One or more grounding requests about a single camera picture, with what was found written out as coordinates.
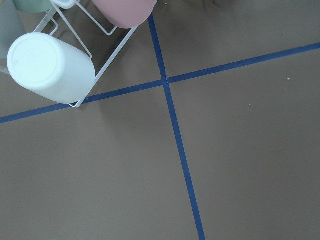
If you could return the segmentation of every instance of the gray floor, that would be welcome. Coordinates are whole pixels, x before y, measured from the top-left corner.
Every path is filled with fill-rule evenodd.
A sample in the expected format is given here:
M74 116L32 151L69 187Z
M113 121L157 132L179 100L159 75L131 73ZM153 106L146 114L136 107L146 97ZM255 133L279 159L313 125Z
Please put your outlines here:
M169 85L175 111L161 85L123 90L162 79L148 21L89 94L117 96L33 114L55 103L0 73L1 239L320 239L320 50L299 48L320 42L319 12L317 0L159 0L166 75L187 74ZM99 69L126 31L65 14ZM42 17L21 14L29 32Z

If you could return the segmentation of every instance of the blue line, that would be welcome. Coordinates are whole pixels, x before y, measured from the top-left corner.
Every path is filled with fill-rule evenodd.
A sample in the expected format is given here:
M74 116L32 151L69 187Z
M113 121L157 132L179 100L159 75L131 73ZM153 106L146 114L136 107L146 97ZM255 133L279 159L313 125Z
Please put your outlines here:
M149 22L149 27L150 27L150 31L151 31L151 36L152 36L152 40L153 40L156 58L158 61L158 65L159 65L159 69L160 69L160 73L161 73L161 77L162 77L162 81L163 81L165 98L166 98L168 108L169 108L169 113L170 113L170 118L171 118L171 122L172 122L172 126L173 126L175 141L176 141L176 145L177 145L179 156L180 156L180 161L181 161L181 165L182 165L182 170L183 170L183 174L184 174L186 187L187 187L189 198L190 198L190 203L191 203L191 208L193 211L193 217L194 217L196 229L198 232L199 239L205 240L206 237L205 237L205 232L204 232L204 228L202 225L201 216L200 216L200 212L199 212L199 208L198 208L196 193L195 193L194 185L193 185L190 170L189 170L189 165L188 165L185 147L184 147L184 143L183 143L181 132L180 132L180 127L179 127L179 123L178 123L178 118L177 118L177 114L176 114L176 110L175 110L173 97L172 97L170 86L169 86L169 83L167 80L166 68L165 68L165 63L164 63L164 59L162 56L161 47L160 47L160 43L159 43L159 39L158 39L155 20L154 20L154 17L152 14L148 18L148 22Z
M295 54L301 54L301 53L305 53L305 52L309 52L317 49L320 49L320 42L307 45L307 46L301 46L301 47L292 48L289 50L257 56L257 57L253 57L253 58L249 58L241 61L236 61L236 62L232 62L232 63L220 65L220 66L210 67L207 69L194 71L194 72L190 72L190 73L186 73L178 76L169 77L167 79L167 82L169 84L172 84L172 83L176 83L184 80L202 77L205 75L215 74L215 73L236 69L236 68L240 68L240 67L244 67L252 64L257 64L257 63L261 63L261 62L265 62L273 59L279 59L279 58L283 58L283 57L287 57Z
M159 86L162 86L162 80L152 81L152 82L143 83L136 86L126 87L126 88L115 90L115 91L88 96L83 103L84 104L92 103L99 100L109 99L109 98L130 94L130 93L134 93L142 90L147 90L147 89L151 89ZM30 118L40 114L46 114L46 113L50 113L50 112L54 112L62 109L67 109L67 108L71 108L71 107L68 104L55 104L51 106L37 108L30 111L20 112L20 113L9 115L9 116L3 116L3 117L0 117L0 124L16 121L20 119Z

